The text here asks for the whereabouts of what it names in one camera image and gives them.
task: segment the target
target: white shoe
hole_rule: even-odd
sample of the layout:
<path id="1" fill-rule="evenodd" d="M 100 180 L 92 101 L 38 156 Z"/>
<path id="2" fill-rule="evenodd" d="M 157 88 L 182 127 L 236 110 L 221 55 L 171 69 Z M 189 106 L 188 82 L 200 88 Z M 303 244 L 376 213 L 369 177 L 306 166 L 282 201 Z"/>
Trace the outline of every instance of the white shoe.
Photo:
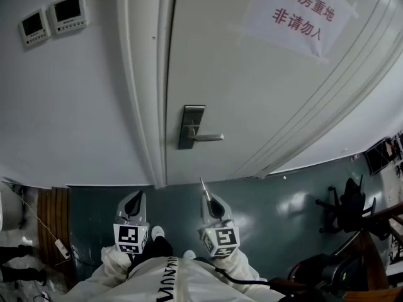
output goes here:
<path id="1" fill-rule="evenodd" d="M 161 226 L 154 226 L 154 227 L 152 227 L 152 230 L 151 230 L 151 238 L 152 238 L 152 240 L 153 240 L 153 241 L 156 240 L 156 238 L 157 238 L 158 236 L 165 237 L 164 230 L 162 229 Z"/>
<path id="2" fill-rule="evenodd" d="M 195 259 L 196 258 L 196 254 L 194 251 L 192 251 L 191 249 L 187 250 L 185 253 L 183 253 L 183 258 L 184 259 Z"/>

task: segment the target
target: black chair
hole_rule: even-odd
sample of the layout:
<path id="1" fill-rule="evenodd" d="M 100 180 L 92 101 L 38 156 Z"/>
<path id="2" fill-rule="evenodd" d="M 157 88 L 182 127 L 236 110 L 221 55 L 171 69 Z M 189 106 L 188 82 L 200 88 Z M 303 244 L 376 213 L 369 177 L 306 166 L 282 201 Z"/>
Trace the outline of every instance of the black chair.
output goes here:
<path id="1" fill-rule="evenodd" d="M 372 207 L 364 210 L 365 205 L 365 194 L 361 193 L 361 185 L 363 182 L 363 176 L 361 176 L 360 185 L 357 185 L 352 178 L 349 178 L 346 183 L 346 189 L 344 190 L 344 195 L 340 197 L 340 202 L 338 194 L 335 187 L 329 187 L 329 191 L 333 191 L 335 205 L 325 204 L 320 200 L 316 201 L 316 204 L 329 209 L 333 215 L 330 220 L 326 222 L 324 228 L 319 231 L 321 233 L 338 233 L 344 230 L 346 233 L 356 232 L 366 228 L 366 221 L 363 215 L 366 213 L 374 213 L 377 200 L 373 199 Z M 338 220 L 338 227 L 334 227 L 333 223 Z"/>

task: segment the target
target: black cable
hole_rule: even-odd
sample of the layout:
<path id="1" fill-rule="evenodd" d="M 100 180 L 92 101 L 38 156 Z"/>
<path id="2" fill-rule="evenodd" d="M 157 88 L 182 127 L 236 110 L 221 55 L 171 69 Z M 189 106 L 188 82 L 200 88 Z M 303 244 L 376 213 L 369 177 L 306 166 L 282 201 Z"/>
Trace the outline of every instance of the black cable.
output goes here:
<path id="1" fill-rule="evenodd" d="M 78 255 L 78 257 L 81 258 L 80 254 L 78 254 L 78 252 L 77 252 L 74 248 L 71 248 L 71 250 L 72 250 L 72 252 L 73 252 L 73 254 L 72 254 L 73 258 L 74 258 L 75 260 L 78 260 L 80 263 L 82 263 L 82 264 L 84 264 L 84 265 L 92 266 L 92 267 L 99 267 L 99 266 L 102 265 L 102 264 L 96 265 L 96 264 L 87 263 L 87 262 L 85 262 L 85 261 L 83 261 L 83 260 L 77 258 L 77 257 L 74 255 L 74 253 L 76 253 L 76 254 Z"/>
<path id="2" fill-rule="evenodd" d="M 36 280 L 33 280 L 33 285 L 35 285 L 35 287 L 36 287 L 38 293 L 42 296 L 42 292 L 39 291 Z"/>
<path id="3" fill-rule="evenodd" d="M 270 286 L 271 289 L 274 291 L 277 291 L 281 294 L 284 294 L 286 296 L 289 296 L 293 294 L 294 292 L 299 292 L 299 291 L 306 291 L 308 289 L 307 286 L 293 286 L 292 288 L 290 286 L 274 283 L 274 282 L 266 282 L 266 281 L 245 281 L 245 280 L 240 280 L 240 279 L 234 279 L 233 277 L 230 277 L 223 269 L 219 269 L 218 267 L 215 268 L 215 270 L 222 274 L 226 279 L 230 280 L 231 282 L 235 284 L 242 284 L 242 285 L 267 285 Z"/>

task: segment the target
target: thermostat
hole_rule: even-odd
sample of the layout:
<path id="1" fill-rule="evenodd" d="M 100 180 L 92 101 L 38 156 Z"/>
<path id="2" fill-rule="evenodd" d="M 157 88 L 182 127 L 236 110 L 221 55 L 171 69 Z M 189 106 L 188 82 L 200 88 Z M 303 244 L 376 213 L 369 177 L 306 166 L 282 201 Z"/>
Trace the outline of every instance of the thermostat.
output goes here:
<path id="1" fill-rule="evenodd" d="M 48 39 L 50 30 L 43 8 L 32 12 L 21 21 L 20 29 L 26 46 Z"/>
<path id="2" fill-rule="evenodd" d="M 50 5 L 50 16 L 56 33 L 87 26 L 85 0 L 59 0 Z"/>

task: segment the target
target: wall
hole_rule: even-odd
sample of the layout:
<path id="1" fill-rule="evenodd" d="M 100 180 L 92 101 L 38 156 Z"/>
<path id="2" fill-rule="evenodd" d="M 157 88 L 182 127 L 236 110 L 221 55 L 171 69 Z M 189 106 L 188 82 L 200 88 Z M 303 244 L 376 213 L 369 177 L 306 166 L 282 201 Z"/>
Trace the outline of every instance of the wall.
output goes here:
<path id="1" fill-rule="evenodd" d="M 148 184 L 120 55 L 116 0 L 26 49 L 19 21 L 55 0 L 0 0 L 0 176 L 32 186 Z"/>
<path id="2" fill-rule="evenodd" d="M 403 128 L 402 68 L 401 55 L 378 86 L 348 116 L 275 172 L 357 154 L 396 134 Z"/>

